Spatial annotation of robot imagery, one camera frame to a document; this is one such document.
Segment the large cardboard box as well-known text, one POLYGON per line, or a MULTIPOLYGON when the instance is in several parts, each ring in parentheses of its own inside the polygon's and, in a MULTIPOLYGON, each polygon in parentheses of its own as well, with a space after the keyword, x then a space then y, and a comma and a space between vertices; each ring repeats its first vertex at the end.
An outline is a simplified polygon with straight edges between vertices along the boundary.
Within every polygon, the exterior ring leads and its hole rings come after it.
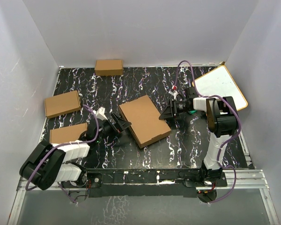
POLYGON ((161 114, 147 95, 123 103, 118 108, 122 117, 131 123, 129 129, 141 149, 171 133, 166 121, 159 120, 161 114))

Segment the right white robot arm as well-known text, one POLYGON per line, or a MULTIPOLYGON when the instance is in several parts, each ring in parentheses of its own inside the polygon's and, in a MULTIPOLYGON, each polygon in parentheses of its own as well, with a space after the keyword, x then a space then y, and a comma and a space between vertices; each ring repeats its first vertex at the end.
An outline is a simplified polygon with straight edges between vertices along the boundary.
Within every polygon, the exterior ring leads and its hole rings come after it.
POLYGON ((237 108, 232 96, 200 97, 195 87, 185 89, 185 98, 172 98, 159 116, 160 120, 176 118, 191 110, 203 111, 207 116, 210 141, 207 154, 200 168, 199 179, 205 186, 222 177, 222 160, 229 140, 239 129, 237 108))

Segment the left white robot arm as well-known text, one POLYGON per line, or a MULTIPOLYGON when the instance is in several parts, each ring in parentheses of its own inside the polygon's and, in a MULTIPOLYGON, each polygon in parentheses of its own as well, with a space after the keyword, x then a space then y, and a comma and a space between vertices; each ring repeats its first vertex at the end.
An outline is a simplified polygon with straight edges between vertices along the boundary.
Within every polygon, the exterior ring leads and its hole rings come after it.
POLYGON ((113 121, 100 113, 90 123, 84 123, 83 130, 74 141, 68 143, 41 141, 19 170, 21 177, 34 184, 34 187, 26 189, 47 190, 53 183, 64 181, 83 187, 87 183, 87 175, 81 166, 70 161, 85 158, 90 152, 90 147, 99 141, 99 138, 118 135, 132 125, 115 113, 111 113, 111 117, 113 121))

